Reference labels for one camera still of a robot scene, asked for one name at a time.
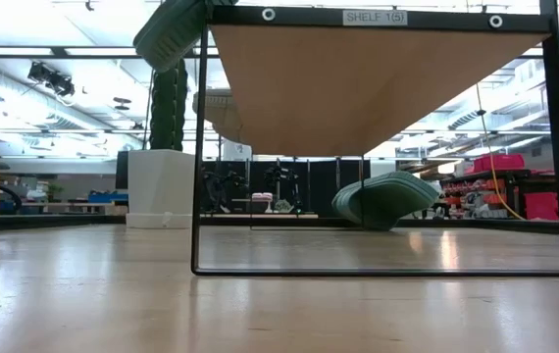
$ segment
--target wooden floor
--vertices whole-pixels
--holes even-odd
[[[558,237],[203,228],[204,267],[559,267]],[[559,352],[559,278],[210,278],[187,231],[0,232],[0,352]]]

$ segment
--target pink container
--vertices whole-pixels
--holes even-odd
[[[526,218],[558,221],[556,192],[532,192],[526,197]]]
[[[522,170],[525,166],[524,157],[521,154],[494,154],[493,164],[497,171]],[[474,161],[473,173],[487,172],[491,170],[491,159],[489,155],[479,157]]]

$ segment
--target fluorescent light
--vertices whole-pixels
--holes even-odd
[[[528,138],[528,139],[525,139],[525,140],[523,140],[523,141],[515,142],[515,143],[513,143],[512,145],[508,146],[508,148],[520,148],[520,147],[524,147],[524,146],[527,146],[527,145],[529,145],[529,144],[531,144],[531,143],[533,143],[533,142],[537,142],[537,141],[539,141],[539,140],[541,140],[541,139],[542,139],[542,137]]]
[[[52,129],[50,133],[104,133],[103,129]]]
[[[53,55],[50,48],[24,48],[24,47],[3,47],[0,48],[0,55]]]
[[[194,48],[192,52],[196,55],[200,55],[201,48]],[[208,55],[219,55],[219,48],[208,48]]]
[[[90,160],[103,160],[109,159],[110,156],[34,156],[34,155],[10,155],[0,156],[0,159],[90,159]]]
[[[485,155],[489,152],[497,152],[501,149],[504,149],[504,146],[491,146],[490,151],[488,150],[488,147],[479,147],[479,148],[473,149],[471,151],[465,152],[465,156],[472,156],[472,157],[481,156],[481,155]]]
[[[543,48],[531,48],[524,52],[526,56],[543,56]]]
[[[510,130],[510,131],[498,131],[498,134],[516,134],[516,135],[547,135],[550,134],[550,130],[544,131],[534,131],[534,130]]]
[[[460,158],[460,157],[450,157],[450,158],[428,158],[429,161],[440,161],[440,162],[448,162],[448,161],[452,161],[452,162],[456,162],[456,164],[464,161],[464,158]]]
[[[116,129],[112,133],[144,134],[144,129]]]
[[[38,156],[0,156],[0,159],[37,159]]]
[[[407,162],[412,162],[412,161],[416,161],[419,162],[422,159],[419,157],[384,157],[385,161],[407,161]]]
[[[134,48],[65,48],[66,52],[73,55],[86,56],[137,56]]]
[[[39,128],[0,128],[0,133],[41,133]]]
[[[417,134],[417,133],[426,133],[427,131],[425,130],[412,130],[412,129],[408,129],[408,130],[403,130],[401,132],[399,132],[400,134]]]

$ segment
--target cactus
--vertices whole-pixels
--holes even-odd
[[[185,99],[188,94],[185,62],[164,73],[153,75],[151,91],[151,149],[183,150]]]

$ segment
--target ceiling duct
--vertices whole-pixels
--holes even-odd
[[[12,99],[3,97],[4,94],[6,94],[7,96],[11,96]],[[35,126],[40,128],[115,129],[115,127],[109,126],[95,118],[92,118],[75,108],[64,106],[53,97],[42,94],[34,89],[31,89],[31,87],[25,84],[19,83],[1,74],[0,97],[4,98],[3,102],[10,105],[22,105],[21,103],[23,99],[28,100],[30,104],[39,105],[42,110],[47,110],[50,113],[50,116],[55,117],[54,119],[50,119],[50,124],[45,123],[43,125],[40,122],[34,124]],[[111,138],[119,139],[122,144],[130,144],[134,146],[134,148],[141,147],[141,143],[136,137],[117,134],[113,135]]]
[[[483,115],[484,113],[486,113],[486,112],[485,111],[475,111],[475,112],[468,113],[468,114],[458,118],[456,121],[454,121],[454,123],[450,124],[447,128],[456,129],[460,126],[463,126],[466,123],[469,123],[470,121],[472,121],[475,118]]]
[[[539,86],[540,83],[544,83],[544,80],[543,63],[539,63],[536,60],[529,60],[516,69],[516,75],[510,83],[499,88],[497,91],[489,93],[490,97],[489,99],[484,99],[483,107],[491,113],[504,109],[511,104],[518,103],[521,98],[519,95],[514,94],[513,91],[527,91]],[[456,129],[473,121],[480,116],[478,112],[478,110],[470,108],[469,105],[458,109],[456,112],[450,114],[448,128]]]

